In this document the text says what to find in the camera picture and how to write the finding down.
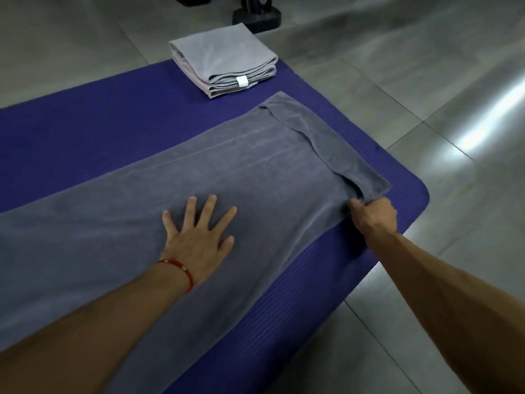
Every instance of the red string bracelet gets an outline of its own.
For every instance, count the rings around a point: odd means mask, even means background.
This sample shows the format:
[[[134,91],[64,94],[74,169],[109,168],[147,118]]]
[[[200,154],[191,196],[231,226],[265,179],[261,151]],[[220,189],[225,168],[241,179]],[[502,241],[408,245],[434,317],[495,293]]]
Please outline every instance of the red string bracelet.
[[[186,275],[189,279],[189,289],[186,291],[186,293],[189,293],[193,289],[193,276],[191,272],[189,272],[188,269],[184,266],[184,264],[182,264],[180,261],[175,260],[174,258],[170,258],[168,260],[160,260],[159,263],[170,263],[171,265],[179,267],[182,271],[186,272]]]

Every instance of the white tag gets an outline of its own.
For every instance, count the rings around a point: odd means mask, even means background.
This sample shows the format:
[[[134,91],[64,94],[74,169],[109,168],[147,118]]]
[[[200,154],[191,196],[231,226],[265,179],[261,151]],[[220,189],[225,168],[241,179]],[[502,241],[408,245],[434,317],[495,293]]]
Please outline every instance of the white tag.
[[[237,76],[237,83],[239,83],[239,87],[247,87],[249,85],[248,78],[246,76]]]

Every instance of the gray tile floor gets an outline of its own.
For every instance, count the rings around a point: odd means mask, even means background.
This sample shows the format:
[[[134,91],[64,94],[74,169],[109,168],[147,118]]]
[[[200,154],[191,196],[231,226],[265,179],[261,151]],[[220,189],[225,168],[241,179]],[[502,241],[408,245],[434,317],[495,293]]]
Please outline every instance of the gray tile floor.
[[[274,0],[259,38],[418,175],[406,236],[525,299],[525,0]],[[0,0],[0,107],[170,57],[238,0]],[[271,393],[465,393],[381,265]]]

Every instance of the towel stack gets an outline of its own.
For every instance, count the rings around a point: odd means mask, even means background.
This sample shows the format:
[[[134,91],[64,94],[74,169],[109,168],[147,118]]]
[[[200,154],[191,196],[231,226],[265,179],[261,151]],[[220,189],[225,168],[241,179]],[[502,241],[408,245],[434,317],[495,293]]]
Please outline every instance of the towel stack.
[[[244,90],[275,76],[277,55],[243,24],[170,41],[173,60],[208,97]]]

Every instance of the forearm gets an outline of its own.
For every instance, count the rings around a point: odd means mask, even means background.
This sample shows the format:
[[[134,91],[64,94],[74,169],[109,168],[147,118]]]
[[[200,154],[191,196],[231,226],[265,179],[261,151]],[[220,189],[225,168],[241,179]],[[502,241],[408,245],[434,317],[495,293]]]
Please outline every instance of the forearm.
[[[525,391],[525,307],[380,228],[365,236],[419,322],[476,393]]]
[[[158,264],[132,282],[59,319],[0,354],[1,391],[91,394],[187,289]]]

